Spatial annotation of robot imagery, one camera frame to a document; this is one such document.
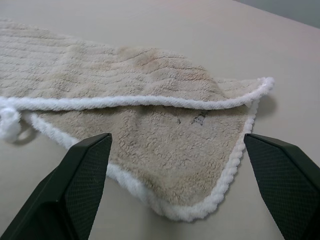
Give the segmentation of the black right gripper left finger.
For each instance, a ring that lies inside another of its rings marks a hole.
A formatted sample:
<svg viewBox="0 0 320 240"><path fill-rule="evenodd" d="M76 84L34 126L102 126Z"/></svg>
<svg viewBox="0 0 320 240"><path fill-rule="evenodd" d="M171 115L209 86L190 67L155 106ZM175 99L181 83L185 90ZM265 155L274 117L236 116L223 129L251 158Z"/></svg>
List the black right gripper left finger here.
<svg viewBox="0 0 320 240"><path fill-rule="evenodd" d="M102 199L112 135L74 144L34 189L0 240L88 240Z"/></svg>

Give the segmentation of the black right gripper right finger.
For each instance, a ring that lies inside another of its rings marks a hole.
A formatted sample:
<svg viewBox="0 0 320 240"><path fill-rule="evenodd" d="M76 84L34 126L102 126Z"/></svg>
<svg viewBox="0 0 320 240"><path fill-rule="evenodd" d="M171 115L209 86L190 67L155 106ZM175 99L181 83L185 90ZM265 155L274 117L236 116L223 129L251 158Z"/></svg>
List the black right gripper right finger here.
<svg viewBox="0 0 320 240"><path fill-rule="evenodd" d="M298 146L247 133L260 195L285 240L320 240L320 167Z"/></svg>

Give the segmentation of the beige fleece towel white trim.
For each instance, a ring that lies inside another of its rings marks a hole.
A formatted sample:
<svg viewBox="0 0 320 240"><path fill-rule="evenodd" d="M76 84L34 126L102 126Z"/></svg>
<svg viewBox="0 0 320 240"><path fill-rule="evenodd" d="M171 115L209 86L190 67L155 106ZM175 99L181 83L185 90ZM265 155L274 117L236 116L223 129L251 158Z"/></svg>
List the beige fleece towel white trim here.
<svg viewBox="0 0 320 240"><path fill-rule="evenodd" d="M21 121L66 149L111 133L107 176L173 221L206 218L224 200L274 84L0 18L0 139L16 142Z"/></svg>

